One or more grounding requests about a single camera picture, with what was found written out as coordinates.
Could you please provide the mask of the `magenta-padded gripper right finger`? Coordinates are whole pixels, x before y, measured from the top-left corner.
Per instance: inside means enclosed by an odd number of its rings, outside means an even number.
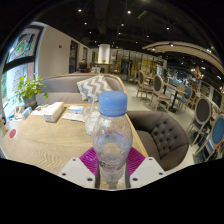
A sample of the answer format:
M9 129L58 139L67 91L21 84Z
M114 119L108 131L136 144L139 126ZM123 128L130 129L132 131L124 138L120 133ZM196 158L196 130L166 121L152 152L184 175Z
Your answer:
M127 188L140 188L165 176L165 171L153 157L145 157L132 148L126 160Z

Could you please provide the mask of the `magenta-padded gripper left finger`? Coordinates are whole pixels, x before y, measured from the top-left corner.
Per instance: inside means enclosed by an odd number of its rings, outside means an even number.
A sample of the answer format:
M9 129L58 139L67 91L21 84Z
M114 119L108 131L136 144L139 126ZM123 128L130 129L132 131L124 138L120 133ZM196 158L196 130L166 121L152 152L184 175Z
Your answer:
M84 188L98 188L100 172L94 149L90 148L79 158L72 157L60 171L59 177Z

